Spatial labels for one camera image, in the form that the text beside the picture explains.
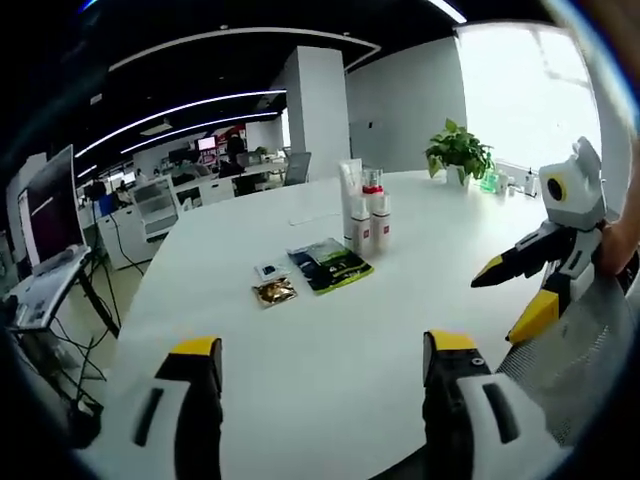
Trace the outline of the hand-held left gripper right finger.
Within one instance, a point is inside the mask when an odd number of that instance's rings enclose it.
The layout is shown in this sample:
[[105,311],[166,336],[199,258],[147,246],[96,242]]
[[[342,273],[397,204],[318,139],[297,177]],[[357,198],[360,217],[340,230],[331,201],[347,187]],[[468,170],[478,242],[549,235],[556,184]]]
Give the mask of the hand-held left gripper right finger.
[[423,377],[430,479],[545,479],[572,452],[525,391],[491,371],[471,337],[425,332]]

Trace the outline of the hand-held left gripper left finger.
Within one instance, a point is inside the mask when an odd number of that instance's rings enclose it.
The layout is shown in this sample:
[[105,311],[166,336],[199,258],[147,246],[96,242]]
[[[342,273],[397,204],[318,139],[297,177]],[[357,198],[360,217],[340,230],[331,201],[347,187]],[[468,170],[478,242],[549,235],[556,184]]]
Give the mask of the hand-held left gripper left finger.
[[184,341],[107,405],[84,461],[100,479],[219,479],[221,393],[222,340]]

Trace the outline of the person's right hand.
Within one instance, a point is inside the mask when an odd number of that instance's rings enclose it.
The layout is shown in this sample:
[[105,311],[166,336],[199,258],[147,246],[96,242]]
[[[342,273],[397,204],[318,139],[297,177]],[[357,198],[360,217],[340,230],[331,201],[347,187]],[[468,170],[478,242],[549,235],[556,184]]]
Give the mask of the person's right hand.
[[614,223],[602,230],[599,269],[608,275],[618,275],[631,260],[639,245],[639,211],[625,209]]

